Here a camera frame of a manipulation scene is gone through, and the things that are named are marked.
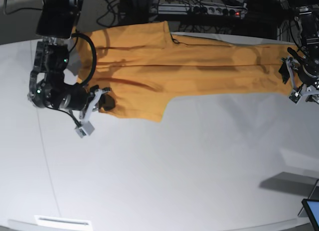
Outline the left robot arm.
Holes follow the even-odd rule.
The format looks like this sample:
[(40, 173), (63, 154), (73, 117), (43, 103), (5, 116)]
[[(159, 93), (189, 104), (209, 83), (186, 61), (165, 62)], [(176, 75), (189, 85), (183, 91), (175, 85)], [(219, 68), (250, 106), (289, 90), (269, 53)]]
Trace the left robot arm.
[(292, 84), (289, 99), (297, 104), (302, 97), (306, 102), (319, 102), (319, 0), (287, 0), (290, 18), (297, 26), (293, 37), (297, 50), (289, 47), (289, 56), (282, 59), (279, 73), (283, 83)]

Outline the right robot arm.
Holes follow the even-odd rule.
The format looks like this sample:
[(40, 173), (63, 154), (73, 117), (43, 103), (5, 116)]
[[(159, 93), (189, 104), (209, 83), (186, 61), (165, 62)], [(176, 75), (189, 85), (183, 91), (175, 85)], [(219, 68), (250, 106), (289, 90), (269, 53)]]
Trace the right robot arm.
[[(77, 128), (87, 122), (90, 112), (115, 108), (114, 99), (108, 95), (110, 88), (101, 89), (97, 85), (87, 88), (96, 70), (97, 54), (93, 41), (87, 35), (73, 32), (82, 5), (83, 0), (43, 0), (36, 29), (42, 40), (37, 43), (28, 93), (28, 99), (34, 106), (67, 114)], [(64, 81), (64, 71), (72, 52), (65, 41), (71, 38), (83, 39), (92, 52), (89, 74), (82, 82), (72, 85)]]

